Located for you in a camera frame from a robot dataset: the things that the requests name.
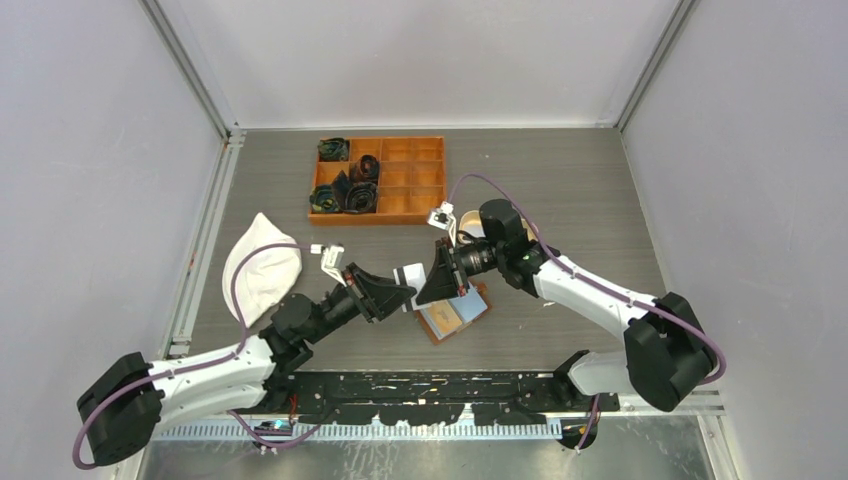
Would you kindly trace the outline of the white credit card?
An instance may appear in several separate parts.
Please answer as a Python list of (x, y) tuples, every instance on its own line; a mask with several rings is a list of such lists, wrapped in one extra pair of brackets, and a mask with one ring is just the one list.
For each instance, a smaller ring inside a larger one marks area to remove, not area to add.
[(426, 271), (422, 263), (408, 264), (393, 270), (395, 282), (401, 286), (409, 286), (415, 289), (415, 294), (404, 302), (401, 309), (403, 312), (413, 312), (426, 308), (427, 303), (420, 303), (418, 294), (426, 283)]

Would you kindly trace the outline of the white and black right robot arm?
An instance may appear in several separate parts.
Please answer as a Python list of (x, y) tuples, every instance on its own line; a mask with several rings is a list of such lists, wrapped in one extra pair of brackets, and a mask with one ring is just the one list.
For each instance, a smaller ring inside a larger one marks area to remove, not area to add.
[(703, 332), (691, 305), (670, 292), (655, 297), (626, 289), (570, 260), (543, 241), (538, 228), (508, 200), (478, 210), (482, 233), (466, 242), (448, 202), (430, 211), (429, 225), (446, 231), (417, 288), (416, 305), (465, 296), (471, 277), (496, 270), (516, 290), (564, 306), (621, 342), (618, 352), (587, 352), (565, 363), (555, 384), (558, 403), (577, 411), (595, 395), (639, 395), (673, 411), (696, 387), (725, 369), (718, 346)]

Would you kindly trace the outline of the brown leather card holder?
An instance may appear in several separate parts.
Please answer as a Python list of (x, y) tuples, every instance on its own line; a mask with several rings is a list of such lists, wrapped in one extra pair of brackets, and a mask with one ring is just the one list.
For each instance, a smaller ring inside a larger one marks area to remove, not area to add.
[(434, 345), (439, 345), (471, 326), (491, 311), (488, 287), (483, 282), (471, 282), (467, 295), (434, 302), (419, 310), (415, 316)]

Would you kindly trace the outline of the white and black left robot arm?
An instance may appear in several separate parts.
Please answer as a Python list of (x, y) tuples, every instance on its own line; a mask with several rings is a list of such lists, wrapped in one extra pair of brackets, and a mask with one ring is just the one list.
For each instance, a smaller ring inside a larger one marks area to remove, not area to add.
[(343, 277), (319, 302), (284, 296), (271, 325), (236, 345), (182, 360), (148, 362), (139, 352), (120, 357), (77, 401), (83, 422), (72, 454), (77, 467), (121, 462), (167, 428), (219, 411), (282, 411), (292, 397), (289, 377), (312, 357), (312, 345), (357, 317), (381, 321), (413, 309), (425, 284), (420, 264), (390, 277), (351, 264)]

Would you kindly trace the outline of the beige oval tray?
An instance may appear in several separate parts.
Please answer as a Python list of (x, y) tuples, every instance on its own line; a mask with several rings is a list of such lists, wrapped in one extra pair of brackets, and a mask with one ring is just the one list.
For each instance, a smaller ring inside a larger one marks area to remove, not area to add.
[[(528, 222), (524, 217), (521, 217), (521, 223), (527, 230), (528, 239), (537, 240), (537, 235), (532, 230), (533, 223)], [(484, 230), (479, 212), (477, 210), (469, 210), (465, 212), (458, 221), (458, 229), (463, 230), (474, 237), (482, 238), (484, 236)]]

